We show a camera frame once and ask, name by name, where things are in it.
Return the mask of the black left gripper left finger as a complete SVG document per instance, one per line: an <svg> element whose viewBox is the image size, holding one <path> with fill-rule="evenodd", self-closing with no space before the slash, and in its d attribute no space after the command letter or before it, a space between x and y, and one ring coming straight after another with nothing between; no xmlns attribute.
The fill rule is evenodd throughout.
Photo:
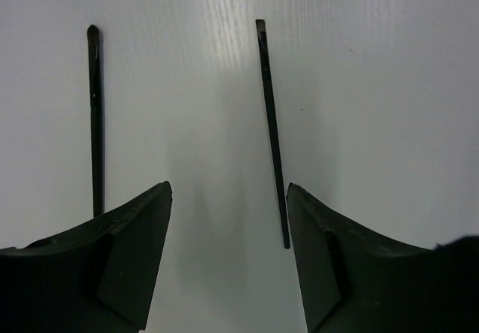
<svg viewBox="0 0 479 333"><path fill-rule="evenodd" d="M144 331L172 202L165 181L69 230L3 248L1 330Z"/></svg>

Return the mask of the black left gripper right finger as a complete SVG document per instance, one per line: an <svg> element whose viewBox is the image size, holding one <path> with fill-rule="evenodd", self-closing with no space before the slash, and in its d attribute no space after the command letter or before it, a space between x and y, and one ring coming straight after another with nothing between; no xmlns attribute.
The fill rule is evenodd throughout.
<svg viewBox="0 0 479 333"><path fill-rule="evenodd" d="M476 332L478 238L419 248L290 184L287 207L309 332Z"/></svg>

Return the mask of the black small-head makeup brush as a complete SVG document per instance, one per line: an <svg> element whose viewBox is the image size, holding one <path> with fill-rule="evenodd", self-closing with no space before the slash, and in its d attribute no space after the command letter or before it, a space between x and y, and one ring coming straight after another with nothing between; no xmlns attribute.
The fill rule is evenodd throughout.
<svg viewBox="0 0 479 333"><path fill-rule="evenodd" d="M94 217L104 210L103 152L103 84L100 57L100 30L95 25L87 29L88 67L91 107L91 163Z"/></svg>

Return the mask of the thin black eyeliner pencil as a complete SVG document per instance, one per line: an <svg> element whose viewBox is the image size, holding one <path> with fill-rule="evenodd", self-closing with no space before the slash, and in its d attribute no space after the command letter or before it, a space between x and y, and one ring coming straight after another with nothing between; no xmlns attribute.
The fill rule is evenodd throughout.
<svg viewBox="0 0 479 333"><path fill-rule="evenodd" d="M266 121L269 132L269 143L272 154L275 189L277 194L278 210L281 222L281 235L284 248L290 249L290 230L287 218L287 205L284 191L284 177L281 164L281 150L278 134L278 122L275 110L275 98L272 85L272 74L269 62L266 22L263 19L256 19L255 25L257 30L258 51L260 56L260 71L263 84L263 98L266 111Z"/></svg>

